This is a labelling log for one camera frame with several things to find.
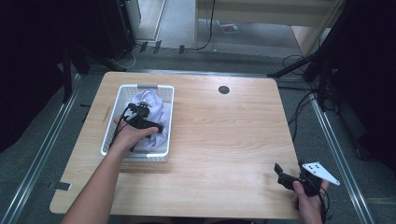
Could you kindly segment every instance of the wooden table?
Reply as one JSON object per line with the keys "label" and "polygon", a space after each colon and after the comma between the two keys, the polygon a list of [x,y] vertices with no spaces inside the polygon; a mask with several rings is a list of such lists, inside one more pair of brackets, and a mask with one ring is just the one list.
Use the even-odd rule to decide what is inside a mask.
{"label": "wooden table", "polygon": [[[100,147],[122,84],[175,87],[167,163],[124,163],[111,213],[165,217],[297,218],[278,162],[298,174],[276,83],[268,78],[105,74],[50,205],[65,213],[102,160]],[[220,86],[230,89],[219,92]]]}

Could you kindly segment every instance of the aluminum rail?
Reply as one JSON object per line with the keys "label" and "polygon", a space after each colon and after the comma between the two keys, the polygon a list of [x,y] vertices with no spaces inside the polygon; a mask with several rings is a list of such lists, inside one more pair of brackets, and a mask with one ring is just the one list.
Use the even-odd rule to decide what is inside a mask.
{"label": "aluminum rail", "polygon": [[6,211],[6,214],[4,215],[1,223],[16,223],[23,207],[25,206],[30,193],[33,190],[33,187],[35,186],[35,182],[37,181],[38,177],[41,174],[41,171],[44,167],[44,164],[51,153],[52,147],[55,143],[56,138],[58,137],[58,134],[60,130],[62,129],[64,125],[64,121],[67,118],[67,115],[70,112],[71,107],[73,106],[73,103],[76,100],[76,96],[78,94],[79,90],[79,84],[81,82],[81,77],[80,75],[76,75],[74,79],[73,86],[75,87],[75,91],[72,93],[70,96],[69,100],[62,104],[58,115],[55,118],[55,121],[53,121],[49,132],[47,133],[46,138],[44,139],[43,144],[41,145],[40,149],[38,150],[37,154],[35,155],[35,159],[33,160],[29,170],[27,171],[24,179],[18,186],[18,189],[14,195],[14,198]]}
{"label": "aluminum rail", "polygon": [[363,194],[361,193],[361,189],[356,181],[352,171],[349,168],[347,163],[347,159],[344,156],[343,150],[341,149],[337,138],[335,136],[334,131],[332,130],[332,125],[329,122],[329,119],[325,112],[322,112],[318,102],[312,100],[312,106],[314,107],[315,113],[318,117],[320,126],[326,136],[326,139],[329,143],[330,150],[334,157],[335,163],[340,171],[341,177],[344,180],[346,185],[346,190],[349,194],[350,200],[355,207],[356,213],[358,215],[359,220],[361,223],[375,223],[373,216],[367,206],[367,203],[364,199]]}

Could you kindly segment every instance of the human arm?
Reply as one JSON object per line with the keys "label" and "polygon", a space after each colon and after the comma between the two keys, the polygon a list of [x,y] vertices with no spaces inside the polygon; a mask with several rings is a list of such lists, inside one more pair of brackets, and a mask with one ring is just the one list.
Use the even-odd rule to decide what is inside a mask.
{"label": "human arm", "polygon": [[61,223],[107,223],[123,158],[137,141],[156,132],[157,128],[137,130],[130,125],[123,127]]}
{"label": "human arm", "polygon": [[[303,224],[321,224],[321,201],[319,196],[308,197],[304,192],[304,188],[300,182],[294,181],[294,195],[291,199],[291,203],[296,206],[298,205],[300,211],[300,221]],[[327,190],[329,182],[323,180],[321,184],[322,190]]]}

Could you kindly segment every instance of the black cable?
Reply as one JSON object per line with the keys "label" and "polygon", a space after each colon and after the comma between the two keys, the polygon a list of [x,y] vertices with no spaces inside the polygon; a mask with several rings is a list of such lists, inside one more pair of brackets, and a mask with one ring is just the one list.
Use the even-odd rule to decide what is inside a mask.
{"label": "black cable", "polygon": [[215,13],[215,4],[216,4],[216,0],[213,0],[213,5],[212,5],[212,15],[210,17],[210,29],[209,29],[209,39],[207,40],[206,44],[203,47],[200,47],[198,49],[195,50],[201,50],[206,48],[206,46],[210,43],[210,40],[212,39],[212,35],[213,35],[213,14]]}
{"label": "black cable", "polygon": [[[203,47],[200,47],[198,49],[184,49],[184,50],[201,50],[207,47],[207,45],[210,43],[210,40],[212,39],[213,35],[213,14],[215,13],[215,4],[216,0],[213,0],[213,5],[212,5],[212,14],[210,16],[210,28],[209,28],[209,39],[207,40],[206,44]],[[173,49],[173,48],[160,48],[160,49],[170,49],[170,50],[179,50],[179,49]]]}
{"label": "black cable", "polygon": [[321,42],[321,37],[319,38],[319,41],[318,41],[318,49],[320,49],[320,42]]}
{"label": "black cable", "polygon": [[124,124],[121,128],[120,128],[120,130],[119,130],[119,132],[117,133],[117,135],[122,131],[122,129],[123,128],[125,128],[125,126],[127,126],[128,125],[128,123],[126,123],[126,124]]}
{"label": "black cable", "polygon": [[133,66],[136,64],[136,57],[134,56],[134,51],[135,51],[136,49],[137,49],[137,47],[134,47],[134,48],[131,50],[132,59],[134,60],[134,62],[133,62],[131,65],[124,66],[124,65],[122,65],[122,64],[117,63],[117,61],[115,61],[114,59],[113,59],[113,63],[115,63],[116,65],[118,65],[119,67],[124,68],[124,69],[128,69],[128,68],[133,67]]}
{"label": "black cable", "polygon": [[[311,185],[312,188],[316,189],[316,188],[315,188],[315,185],[312,183],[312,181],[311,181],[309,178],[307,178],[304,174],[301,174],[301,175],[303,176],[303,178],[304,178],[305,180],[308,181],[308,183]],[[323,188],[322,186],[320,186],[320,189],[323,189],[323,191],[324,191],[324,192],[326,193],[326,195],[327,195],[326,190],[324,190],[324,188]],[[322,195],[321,195],[321,193],[320,193],[320,189],[317,189],[317,194],[318,194],[318,197],[319,197],[319,200],[320,200],[320,216],[321,216],[321,219],[322,219],[322,223],[325,224],[325,222],[326,222],[326,216],[327,216],[327,210],[326,210],[326,205],[325,205],[325,203],[324,203],[324,200],[323,200],[323,198],[322,198]]]}
{"label": "black cable", "polygon": [[114,143],[114,141],[116,140],[117,135],[118,135],[119,132],[120,132],[119,127],[120,127],[120,124],[121,124],[121,122],[122,122],[122,119],[124,118],[125,113],[126,113],[126,111],[127,111],[128,109],[129,109],[129,106],[127,106],[127,107],[123,110],[123,112],[122,112],[122,114],[121,114],[121,116],[120,116],[119,122],[117,123],[116,130],[114,131],[113,138],[111,139],[111,142],[110,142],[110,145],[108,146],[108,148],[111,148],[111,146],[113,146],[113,143]]}
{"label": "black cable", "polygon": [[[140,47],[140,45],[139,44],[136,44],[136,45],[134,45],[134,47],[131,49],[131,51],[133,51],[134,49],[137,49],[137,48],[139,48]],[[118,58],[118,59],[116,59],[116,58],[114,58],[113,59],[113,62],[118,62],[119,60],[121,60],[121,59],[123,59],[125,56],[126,56],[126,54],[129,52],[129,50],[128,51],[124,51],[123,53],[122,53],[122,55]]]}
{"label": "black cable", "polygon": [[[286,61],[288,58],[290,58],[290,57],[299,57],[298,60],[301,60],[302,58],[304,58],[303,56],[297,55],[297,54],[289,55],[288,57],[286,57],[286,58],[284,58],[284,59],[282,60],[282,65],[283,65],[284,68],[286,68],[285,61]],[[298,67],[298,69],[299,69],[300,71],[302,71],[302,73],[296,73],[296,72],[293,72],[293,71],[291,71],[291,73],[294,74],[294,75],[299,75],[299,76],[300,76],[300,75],[303,75],[305,71],[304,71],[303,69],[301,69],[301,67]]]}
{"label": "black cable", "polygon": [[312,94],[312,93],[314,93],[315,91],[310,91],[309,93],[307,93],[304,97],[303,97],[303,99],[297,104],[297,108],[296,108],[296,110],[294,111],[294,114],[293,114],[293,116],[291,117],[291,119],[288,121],[288,124],[291,124],[292,122],[294,122],[294,133],[293,133],[293,136],[292,136],[292,138],[291,138],[291,140],[294,142],[294,139],[296,138],[296,136],[297,136],[297,123],[298,123],[298,120],[297,120],[297,117],[298,117],[298,115],[301,113],[301,111],[303,110],[303,107],[305,106],[305,105],[307,105],[309,102],[311,102],[312,100],[314,100],[314,99],[311,99],[311,100],[309,100],[308,102],[305,102],[303,105],[302,105],[302,103],[303,103],[303,101],[305,100],[305,98],[306,97],[308,97],[310,94]]}
{"label": "black cable", "polygon": [[307,88],[297,88],[297,87],[286,87],[286,86],[278,86],[278,89],[285,91],[317,91],[317,89],[307,89]]}
{"label": "black cable", "polygon": [[326,110],[328,110],[328,111],[337,112],[337,109],[338,109],[338,108],[337,108],[337,104],[335,103],[334,99],[332,98],[332,95],[326,93],[324,99],[327,100],[328,102],[329,102],[329,101],[332,102],[332,107],[328,107],[328,106],[325,104],[326,101],[323,102],[324,108],[325,108]]}
{"label": "black cable", "polygon": [[330,208],[330,197],[329,194],[327,193],[326,189],[324,189],[323,187],[320,187],[321,189],[323,189],[324,192],[324,197],[327,198],[327,208],[326,208],[326,215],[329,212],[329,208]]}

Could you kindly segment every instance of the round hole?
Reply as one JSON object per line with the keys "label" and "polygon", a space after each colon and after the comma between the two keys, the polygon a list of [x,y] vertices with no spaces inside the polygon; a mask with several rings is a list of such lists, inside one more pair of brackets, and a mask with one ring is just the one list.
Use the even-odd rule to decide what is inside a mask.
{"label": "round hole", "polygon": [[230,92],[230,88],[226,87],[226,86],[220,86],[219,87],[219,92],[221,94],[227,94],[228,92]]}

